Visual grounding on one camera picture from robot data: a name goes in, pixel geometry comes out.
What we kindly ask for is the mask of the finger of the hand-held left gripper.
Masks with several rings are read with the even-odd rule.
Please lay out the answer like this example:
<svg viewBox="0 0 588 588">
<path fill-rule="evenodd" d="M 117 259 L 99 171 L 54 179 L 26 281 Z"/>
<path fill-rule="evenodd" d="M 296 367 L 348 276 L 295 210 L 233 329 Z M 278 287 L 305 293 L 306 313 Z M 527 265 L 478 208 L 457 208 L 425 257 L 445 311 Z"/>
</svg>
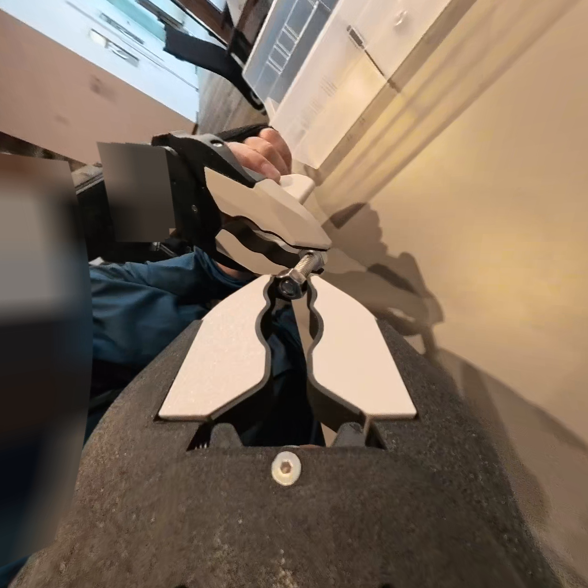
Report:
<svg viewBox="0 0 588 588">
<path fill-rule="evenodd" d="M 292 195 L 271 179 L 254 187 L 204 168 L 206 186 L 226 216 L 253 222 L 264 233 L 276 235 L 298 249 L 327 251 L 332 242 L 320 223 Z"/>
<path fill-rule="evenodd" d="M 275 240 L 252 231 L 235 235 L 222 229 L 215 240 L 220 253 L 256 275 L 277 275 L 299 262 L 298 251 L 284 248 Z"/>
</svg>

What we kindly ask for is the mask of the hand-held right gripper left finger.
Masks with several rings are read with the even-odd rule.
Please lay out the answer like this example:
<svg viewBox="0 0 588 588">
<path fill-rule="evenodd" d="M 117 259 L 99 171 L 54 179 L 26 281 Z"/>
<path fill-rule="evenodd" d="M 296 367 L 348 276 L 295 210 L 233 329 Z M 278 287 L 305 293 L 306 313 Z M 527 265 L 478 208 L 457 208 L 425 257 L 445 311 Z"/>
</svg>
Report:
<svg viewBox="0 0 588 588">
<path fill-rule="evenodd" d="M 269 383 L 269 345 L 262 319 L 270 312 L 273 276 L 263 275 L 221 300 L 202 320 L 158 417 L 216 420 Z"/>
</svg>

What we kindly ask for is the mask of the person's left hand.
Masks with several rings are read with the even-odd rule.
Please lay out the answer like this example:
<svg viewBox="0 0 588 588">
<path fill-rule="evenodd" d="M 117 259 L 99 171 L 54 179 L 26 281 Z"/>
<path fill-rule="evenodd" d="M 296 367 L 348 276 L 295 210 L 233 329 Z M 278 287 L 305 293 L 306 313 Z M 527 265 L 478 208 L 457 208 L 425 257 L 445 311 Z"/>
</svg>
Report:
<svg viewBox="0 0 588 588">
<path fill-rule="evenodd" d="M 264 128 L 243 142 L 228 142 L 239 164 L 280 184 L 292 172 L 292 154 L 283 137 L 273 128 Z"/>
</svg>

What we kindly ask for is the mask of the steel hex nut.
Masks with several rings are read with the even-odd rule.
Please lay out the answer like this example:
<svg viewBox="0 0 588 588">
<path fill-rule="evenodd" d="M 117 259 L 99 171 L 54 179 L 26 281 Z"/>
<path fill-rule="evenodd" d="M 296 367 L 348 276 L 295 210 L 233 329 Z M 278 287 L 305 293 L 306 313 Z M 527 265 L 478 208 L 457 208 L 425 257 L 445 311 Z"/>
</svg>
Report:
<svg viewBox="0 0 588 588">
<path fill-rule="evenodd" d="M 306 292 L 307 277 L 294 268 L 275 276 L 276 295 L 283 300 L 301 299 Z"/>
</svg>

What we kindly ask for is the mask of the steel hex bolt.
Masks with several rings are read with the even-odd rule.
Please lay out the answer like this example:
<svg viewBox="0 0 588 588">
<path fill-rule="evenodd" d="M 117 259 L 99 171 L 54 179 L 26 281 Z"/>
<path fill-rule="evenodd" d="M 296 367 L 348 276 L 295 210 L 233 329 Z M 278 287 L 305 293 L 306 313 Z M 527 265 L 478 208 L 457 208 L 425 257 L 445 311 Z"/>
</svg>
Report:
<svg viewBox="0 0 588 588">
<path fill-rule="evenodd" d="M 327 262 L 327 253 L 324 251 L 305 251 L 293 267 L 299 281 L 304 283 L 314 273 L 320 273 Z"/>
</svg>

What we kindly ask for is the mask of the person's blue shirt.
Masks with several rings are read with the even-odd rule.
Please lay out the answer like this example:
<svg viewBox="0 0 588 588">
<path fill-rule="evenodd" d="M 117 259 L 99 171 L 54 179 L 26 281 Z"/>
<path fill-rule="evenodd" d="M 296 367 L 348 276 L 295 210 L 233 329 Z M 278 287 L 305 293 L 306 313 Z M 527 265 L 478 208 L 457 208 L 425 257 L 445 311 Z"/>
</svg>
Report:
<svg viewBox="0 0 588 588">
<path fill-rule="evenodd" d="M 106 404 L 189 325 L 253 281 L 200 249 L 158 262 L 90 266 L 93 312 L 91 402 Z M 240 437 L 247 446 L 325 446 L 306 394 L 306 363 L 295 313 L 279 300 L 268 337 L 273 405 Z"/>
</svg>

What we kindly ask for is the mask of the black office chair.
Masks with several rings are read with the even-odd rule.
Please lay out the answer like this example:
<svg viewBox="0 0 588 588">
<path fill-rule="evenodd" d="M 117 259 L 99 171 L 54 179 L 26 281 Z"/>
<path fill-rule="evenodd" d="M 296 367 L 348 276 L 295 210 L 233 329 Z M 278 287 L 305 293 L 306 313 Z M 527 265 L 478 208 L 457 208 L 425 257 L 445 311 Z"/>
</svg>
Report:
<svg viewBox="0 0 588 588">
<path fill-rule="evenodd" d="M 223 77 L 241 93 L 251 107 L 266 114 L 263 101 L 243 77 L 243 66 L 226 48 L 184 33 L 168 24 L 164 25 L 164 29 L 165 52 L 197 68 Z"/>
</svg>

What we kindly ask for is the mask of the clear divided plastic bin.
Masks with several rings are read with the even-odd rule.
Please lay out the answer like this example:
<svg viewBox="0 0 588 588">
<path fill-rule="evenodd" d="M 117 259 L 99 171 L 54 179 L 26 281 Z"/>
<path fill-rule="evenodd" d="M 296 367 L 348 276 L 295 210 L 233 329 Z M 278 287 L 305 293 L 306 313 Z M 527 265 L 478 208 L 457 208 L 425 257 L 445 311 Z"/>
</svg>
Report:
<svg viewBox="0 0 588 588">
<path fill-rule="evenodd" d="M 295 160 L 319 169 L 473 1 L 273 1 L 243 78 Z"/>
</svg>

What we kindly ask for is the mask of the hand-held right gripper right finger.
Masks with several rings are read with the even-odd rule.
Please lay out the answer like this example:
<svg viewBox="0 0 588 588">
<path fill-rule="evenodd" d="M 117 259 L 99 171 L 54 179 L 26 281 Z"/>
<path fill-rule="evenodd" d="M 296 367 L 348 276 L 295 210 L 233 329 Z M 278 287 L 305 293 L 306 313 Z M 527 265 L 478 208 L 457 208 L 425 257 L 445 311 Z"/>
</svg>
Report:
<svg viewBox="0 0 588 588">
<path fill-rule="evenodd" d="M 414 419 L 417 410 L 375 316 L 319 276 L 308 286 L 308 393 L 318 419 Z"/>
</svg>

